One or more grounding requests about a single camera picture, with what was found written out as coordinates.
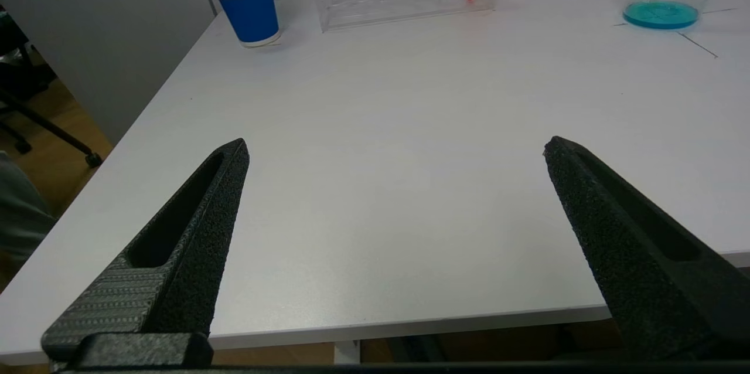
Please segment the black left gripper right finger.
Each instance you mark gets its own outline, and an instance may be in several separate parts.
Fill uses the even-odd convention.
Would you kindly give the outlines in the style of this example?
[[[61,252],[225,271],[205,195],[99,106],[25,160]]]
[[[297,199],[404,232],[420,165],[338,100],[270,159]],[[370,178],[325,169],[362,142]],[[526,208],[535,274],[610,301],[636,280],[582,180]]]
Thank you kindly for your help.
[[[552,137],[547,172],[630,353],[748,360],[748,276],[576,142]]]

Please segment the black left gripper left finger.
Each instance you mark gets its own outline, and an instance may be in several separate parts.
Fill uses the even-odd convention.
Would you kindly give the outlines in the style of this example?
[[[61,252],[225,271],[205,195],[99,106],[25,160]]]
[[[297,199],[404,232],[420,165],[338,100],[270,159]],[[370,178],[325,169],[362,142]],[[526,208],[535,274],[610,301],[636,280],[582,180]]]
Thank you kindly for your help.
[[[94,334],[208,335],[249,162],[241,138],[214,150],[46,329],[47,357]]]

